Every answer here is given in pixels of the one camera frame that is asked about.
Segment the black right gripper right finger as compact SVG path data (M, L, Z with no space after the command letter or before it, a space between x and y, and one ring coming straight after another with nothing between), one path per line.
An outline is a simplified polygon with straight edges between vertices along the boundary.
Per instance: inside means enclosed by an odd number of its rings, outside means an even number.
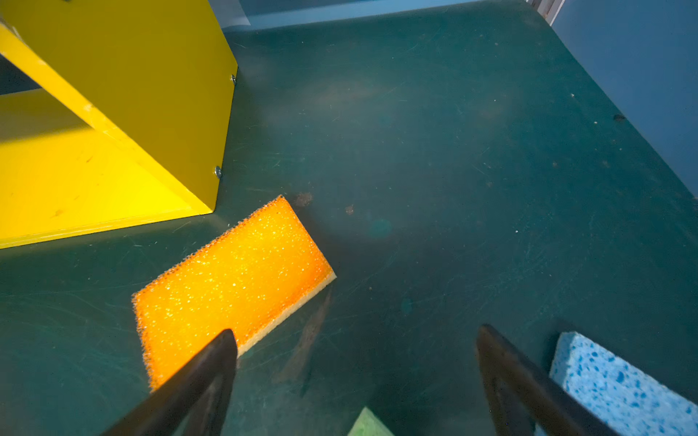
M478 328L476 357L498 435L616 434L490 324Z

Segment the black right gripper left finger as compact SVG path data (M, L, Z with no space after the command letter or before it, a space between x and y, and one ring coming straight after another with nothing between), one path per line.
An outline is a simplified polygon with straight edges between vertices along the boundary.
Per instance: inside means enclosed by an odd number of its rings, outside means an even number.
M105 435L219 435L225 423L234 378L237 345L223 330L162 386Z

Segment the green sponge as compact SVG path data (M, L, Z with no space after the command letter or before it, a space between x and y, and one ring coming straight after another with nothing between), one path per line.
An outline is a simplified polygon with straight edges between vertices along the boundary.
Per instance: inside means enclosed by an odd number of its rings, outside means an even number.
M347 436L394 436L394 434L368 407L364 407Z

